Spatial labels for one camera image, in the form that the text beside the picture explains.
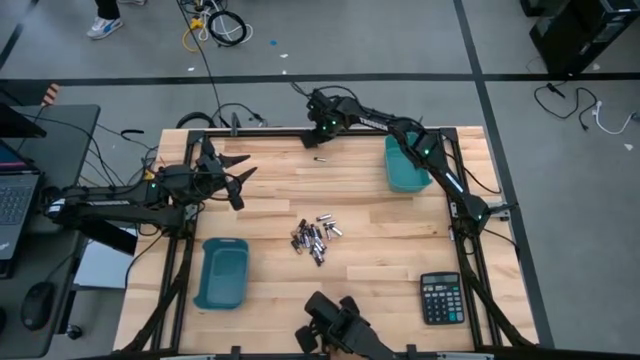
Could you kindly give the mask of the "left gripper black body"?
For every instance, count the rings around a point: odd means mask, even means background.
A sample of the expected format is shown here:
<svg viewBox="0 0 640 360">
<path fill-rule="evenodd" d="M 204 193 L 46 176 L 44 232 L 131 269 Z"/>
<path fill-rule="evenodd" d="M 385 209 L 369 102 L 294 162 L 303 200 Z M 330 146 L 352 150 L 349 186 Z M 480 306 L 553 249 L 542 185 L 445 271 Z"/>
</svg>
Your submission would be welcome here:
<svg viewBox="0 0 640 360">
<path fill-rule="evenodd" d="M 241 198 L 242 184 L 236 184 L 226 177 L 226 169 L 218 161 L 218 155 L 214 145 L 204 137 L 201 140 L 200 157 L 196 160 L 196 172 L 194 175 L 194 186 L 205 186 L 204 194 L 212 197 L 215 192 L 225 189 L 226 199 L 230 202 L 234 210 L 244 208 L 244 201 Z"/>
</svg>

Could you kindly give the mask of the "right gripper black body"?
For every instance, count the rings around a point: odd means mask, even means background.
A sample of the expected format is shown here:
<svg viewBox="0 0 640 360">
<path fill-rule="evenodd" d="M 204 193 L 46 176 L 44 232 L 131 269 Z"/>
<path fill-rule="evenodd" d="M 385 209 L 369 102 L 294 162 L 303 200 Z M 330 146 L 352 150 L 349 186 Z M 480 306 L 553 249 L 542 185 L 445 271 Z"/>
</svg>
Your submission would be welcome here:
<svg viewBox="0 0 640 360">
<path fill-rule="evenodd" d="M 350 124 L 347 117 L 337 110 L 338 103 L 320 90 L 313 90 L 307 102 L 308 118 L 315 124 L 313 135 L 337 135 Z"/>
</svg>

